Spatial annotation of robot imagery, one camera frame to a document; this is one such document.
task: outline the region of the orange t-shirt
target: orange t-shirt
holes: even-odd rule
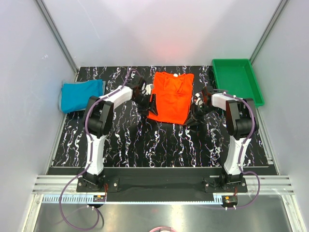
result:
[[[160,121],[184,124],[190,110],[193,74],[175,77],[167,72],[156,72],[154,89],[158,116],[149,112],[148,117]]]

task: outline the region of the green tray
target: green tray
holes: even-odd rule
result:
[[[255,106],[264,105],[260,87],[248,59],[213,59],[213,72],[219,89],[231,95],[252,98]]]

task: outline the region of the teal towel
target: teal towel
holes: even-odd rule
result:
[[[105,81],[92,80],[74,84],[64,84],[61,89],[61,111],[65,114],[86,108],[91,96],[104,95]]]

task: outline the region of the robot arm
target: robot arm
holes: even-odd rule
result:
[[[142,77],[134,77],[131,82],[125,86],[119,86],[113,92],[108,94],[108,98],[101,101],[95,106],[88,119],[88,130],[92,135],[92,140],[89,135],[87,136],[87,163],[90,163],[87,172],[83,178],[92,184],[98,185],[99,175],[102,173],[103,166],[103,151],[105,139],[112,128],[112,119],[114,109],[128,100],[132,100],[138,104],[138,110],[141,113],[148,114],[152,112],[157,115],[155,105],[155,94],[151,97],[151,90],[153,85],[147,85]],[[90,97],[83,118],[89,112],[90,107],[101,97]],[[91,143],[93,147],[92,160],[90,160]]]
[[[253,111],[255,128],[258,130],[259,124],[253,99],[244,99]],[[246,106],[234,98],[218,93],[212,87],[205,87],[201,93],[195,95],[195,100],[191,105],[190,115],[186,121],[187,126],[195,126],[204,123],[204,115],[211,112],[215,108],[225,111],[226,129],[230,135],[230,145],[227,159],[224,163],[223,173],[220,176],[220,184],[222,187],[240,183],[242,180],[243,163],[246,150],[251,138],[245,143],[246,137],[252,129],[252,120],[249,110]]]

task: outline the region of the gray wall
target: gray wall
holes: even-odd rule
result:
[[[78,66],[249,58],[280,0],[44,0]]]
[[[74,74],[33,0],[1,0],[0,31],[0,230],[16,232],[60,123],[61,82]]]
[[[309,1],[292,0],[258,55],[260,107],[281,174],[291,178],[309,228]]]

